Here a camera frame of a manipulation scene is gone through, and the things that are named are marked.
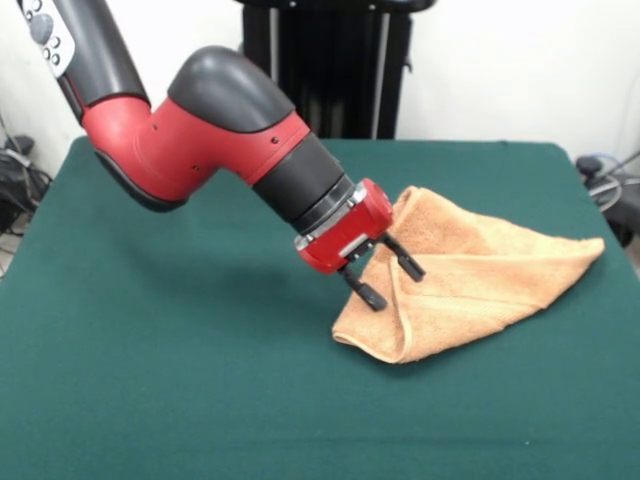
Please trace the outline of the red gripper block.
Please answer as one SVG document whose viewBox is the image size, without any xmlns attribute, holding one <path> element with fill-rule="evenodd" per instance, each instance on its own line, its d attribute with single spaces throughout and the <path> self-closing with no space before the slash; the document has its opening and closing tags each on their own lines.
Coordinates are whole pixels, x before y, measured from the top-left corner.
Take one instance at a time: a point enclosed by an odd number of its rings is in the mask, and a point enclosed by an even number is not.
<svg viewBox="0 0 640 480">
<path fill-rule="evenodd" d="M 392 206 L 385 192 L 369 178 L 355 185 L 354 192 L 309 233 L 297 236 L 297 252 L 311 267 L 324 274 L 338 271 L 349 288 L 374 312 L 387 307 L 386 299 L 347 265 L 360 245 L 380 235 L 395 254 L 399 266 L 414 281 L 421 282 L 425 270 L 390 233 Z"/>
</svg>

